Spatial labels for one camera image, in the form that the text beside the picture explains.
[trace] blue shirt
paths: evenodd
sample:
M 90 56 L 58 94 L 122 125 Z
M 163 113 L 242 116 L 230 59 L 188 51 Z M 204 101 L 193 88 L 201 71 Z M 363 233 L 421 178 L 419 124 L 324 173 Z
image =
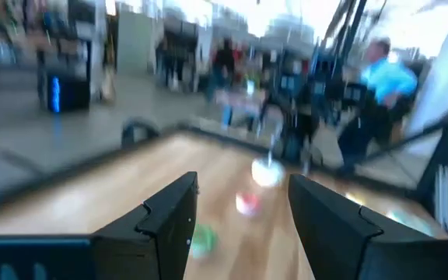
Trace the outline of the blue shirt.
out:
M 383 58 L 370 65 L 361 74 L 361 82 L 375 90 L 376 101 L 382 104 L 391 93 L 410 96 L 418 86 L 414 73 L 401 63 L 391 63 Z

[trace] wall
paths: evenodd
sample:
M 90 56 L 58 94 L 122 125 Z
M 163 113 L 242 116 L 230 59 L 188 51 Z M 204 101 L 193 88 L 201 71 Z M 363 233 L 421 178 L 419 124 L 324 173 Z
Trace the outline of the wall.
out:
M 153 20 L 134 12 L 119 12 L 117 73 L 139 76 L 146 73 L 152 51 Z
M 448 34 L 418 94 L 415 112 L 405 128 L 406 136 L 419 133 L 448 113 Z M 406 147 L 418 156 L 430 156 L 440 135 L 433 135 Z

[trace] green ball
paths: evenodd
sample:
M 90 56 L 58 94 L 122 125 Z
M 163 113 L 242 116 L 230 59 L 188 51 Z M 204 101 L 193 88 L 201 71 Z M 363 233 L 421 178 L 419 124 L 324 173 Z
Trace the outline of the green ball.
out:
M 217 243 L 217 235 L 210 226 L 196 225 L 193 232 L 193 240 L 191 241 L 190 252 L 194 258 L 202 258 L 207 256 L 214 250 Z

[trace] blue light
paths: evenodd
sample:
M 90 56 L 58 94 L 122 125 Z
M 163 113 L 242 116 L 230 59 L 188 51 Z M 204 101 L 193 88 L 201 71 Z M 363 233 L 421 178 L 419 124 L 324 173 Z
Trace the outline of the blue light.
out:
M 53 87 L 51 92 L 53 93 L 53 111 L 55 113 L 60 113 L 60 82 L 57 77 L 53 78 Z

